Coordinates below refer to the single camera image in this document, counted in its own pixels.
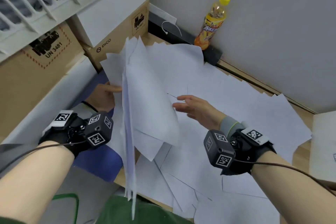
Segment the hand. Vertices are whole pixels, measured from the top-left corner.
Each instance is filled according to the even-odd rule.
[[[185,112],[189,118],[197,120],[199,124],[208,130],[219,129],[225,114],[210,105],[208,101],[193,95],[182,95],[177,100],[184,100],[185,103],[174,103],[173,107],[178,112]]]
[[[113,93],[121,92],[121,87],[112,86],[110,82],[98,84],[91,95],[86,99],[86,102],[92,105],[97,111],[111,111],[114,106]]]

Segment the wrist tracker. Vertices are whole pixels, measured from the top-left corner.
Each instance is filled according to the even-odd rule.
[[[82,151],[97,148],[111,140],[113,120],[107,112],[97,112],[89,119],[80,118],[72,110],[62,110],[44,129],[39,144],[54,141],[65,146],[75,157]]]
[[[267,151],[276,153],[268,137],[250,127],[237,129],[230,138],[222,131],[209,130],[204,147],[211,165],[222,169],[221,175],[251,173],[253,164],[243,162],[256,162]]]

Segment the gray sleeve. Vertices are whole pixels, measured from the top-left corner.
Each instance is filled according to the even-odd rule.
[[[245,128],[238,121],[230,116],[226,116],[220,123],[220,131],[223,132],[226,138],[230,138],[234,132],[239,128]]]
[[[76,112],[82,119],[88,119],[96,112],[88,107],[86,104],[80,103],[72,108],[73,112]]]

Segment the blue fabric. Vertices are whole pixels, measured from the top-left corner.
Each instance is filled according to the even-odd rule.
[[[92,93],[97,84],[106,83],[107,81],[108,78],[104,71],[97,74],[75,100],[73,107],[85,100]],[[113,119],[113,109],[108,114]],[[95,150],[81,152],[73,164],[107,182],[113,182],[123,166],[121,157],[107,145],[100,146]]]

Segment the plastic bottle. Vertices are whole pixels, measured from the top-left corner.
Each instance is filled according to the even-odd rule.
[[[201,47],[202,50],[209,47],[212,36],[226,18],[224,7],[228,5],[229,2],[230,0],[219,0],[212,5],[210,12],[204,18],[202,31],[198,37],[196,37],[194,45]]]

